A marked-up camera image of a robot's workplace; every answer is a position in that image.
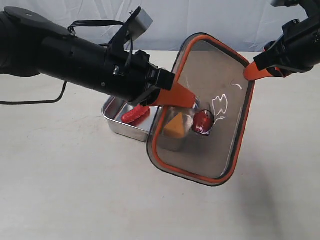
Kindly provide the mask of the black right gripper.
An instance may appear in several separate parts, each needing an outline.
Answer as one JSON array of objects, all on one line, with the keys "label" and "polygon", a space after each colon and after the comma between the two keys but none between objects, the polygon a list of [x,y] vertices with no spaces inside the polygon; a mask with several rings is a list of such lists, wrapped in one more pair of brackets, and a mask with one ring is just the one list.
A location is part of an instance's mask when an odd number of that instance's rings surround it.
[{"label": "black right gripper", "polygon": [[243,72],[248,81],[285,78],[280,70],[305,73],[320,63],[320,20],[294,19],[282,26],[283,34],[268,49],[254,58]]}]

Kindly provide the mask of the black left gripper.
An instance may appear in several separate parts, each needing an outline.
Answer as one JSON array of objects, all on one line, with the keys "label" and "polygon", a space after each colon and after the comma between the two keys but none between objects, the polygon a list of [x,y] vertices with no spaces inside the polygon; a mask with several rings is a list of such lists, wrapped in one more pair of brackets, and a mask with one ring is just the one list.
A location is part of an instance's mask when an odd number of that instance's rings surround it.
[{"label": "black left gripper", "polygon": [[150,62],[142,50],[106,44],[104,93],[131,105],[172,106],[191,109],[196,95],[178,82],[175,74]]}]

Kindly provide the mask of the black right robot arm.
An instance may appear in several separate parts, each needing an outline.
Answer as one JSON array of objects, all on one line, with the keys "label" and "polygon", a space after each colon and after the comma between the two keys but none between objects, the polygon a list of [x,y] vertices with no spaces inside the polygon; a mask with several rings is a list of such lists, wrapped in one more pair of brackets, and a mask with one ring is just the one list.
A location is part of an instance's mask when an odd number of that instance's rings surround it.
[{"label": "black right robot arm", "polygon": [[243,75],[248,81],[268,77],[286,78],[306,73],[320,63],[320,2],[318,0],[273,0],[273,7],[301,6],[307,19],[293,19],[282,26],[282,35],[265,45]]}]

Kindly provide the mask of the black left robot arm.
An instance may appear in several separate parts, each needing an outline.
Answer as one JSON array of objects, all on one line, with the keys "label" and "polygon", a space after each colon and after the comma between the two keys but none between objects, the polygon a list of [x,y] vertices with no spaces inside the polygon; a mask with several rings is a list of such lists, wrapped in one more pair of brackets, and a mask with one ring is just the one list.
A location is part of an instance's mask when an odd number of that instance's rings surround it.
[{"label": "black left robot arm", "polygon": [[[6,6],[0,13],[0,72],[16,77],[39,74],[126,101],[131,106],[192,108],[196,96],[178,75],[150,62],[144,51],[126,51],[152,24],[138,7],[127,21],[78,20],[60,26],[27,9]],[[76,27],[119,26],[106,44],[76,35]]]}]

